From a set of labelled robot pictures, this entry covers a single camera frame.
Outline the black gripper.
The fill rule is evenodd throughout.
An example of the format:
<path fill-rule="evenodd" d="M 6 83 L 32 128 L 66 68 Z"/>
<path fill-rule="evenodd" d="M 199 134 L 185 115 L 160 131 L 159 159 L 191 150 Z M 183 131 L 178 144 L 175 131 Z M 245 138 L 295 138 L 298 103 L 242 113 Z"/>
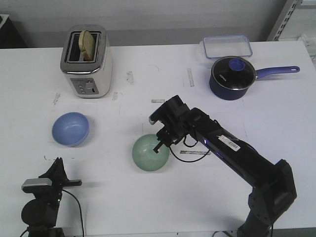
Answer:
<path fill-rule="evenodd" d="M 157 133 L 160 141 L 153 149 L 155 153 L 159 153 L 163 145 L 171 146 L 179 143 L 188 134 L 188 129 L 180 118 L 189 111 L 188 106 L 178 95 L 167 100 L 156 110 L 156 119 L 164 126 Z"/>
<path fill-rule="evenodd" d="M 64 187 L 76 187 L 82 185 L 81 179 L 68 179 L 62 158 L 56 158 L 52 166 L 47 170 L 47 172 L 39 176 L 39 178 L 42 180 L 45 179 L 46 185 L 43 189 L 46 192 L 60 192 Z"/>

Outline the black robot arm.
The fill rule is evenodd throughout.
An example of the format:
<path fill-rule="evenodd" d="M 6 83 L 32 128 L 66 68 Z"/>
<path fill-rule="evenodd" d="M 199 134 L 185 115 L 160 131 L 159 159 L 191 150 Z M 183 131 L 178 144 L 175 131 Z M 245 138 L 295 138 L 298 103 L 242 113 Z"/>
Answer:
<path fill-rule="evenodd" d="M 287 161 L 281 159 L 272 164 L 200 109 L 189 109 L 178 95 L 154 111 L 149 121 L 164 125 L 157 133 L 159 143 L 155 152 L 162 145 L 170 147 L 190 135 L 252 186 L 248 198 L 250 212 L 237 236 L 265 237 L 296 199 L 293 173 Z"/>
<path fill-rule="evenodd" d="M 70 194 L 64 190 L 65 187 L 81 185 L 80 179 L 68 179 L 62 158 L 56 158 L 48 171 L 38 178 L 27 179 L 21 189 L 35 197 L 25 204 L 21 211 L 21 219 L 28 225 L 26 229 L 28 236 L 63 237 L 65 235 L 63 229 L 56 227 L 62 193 Z"/>

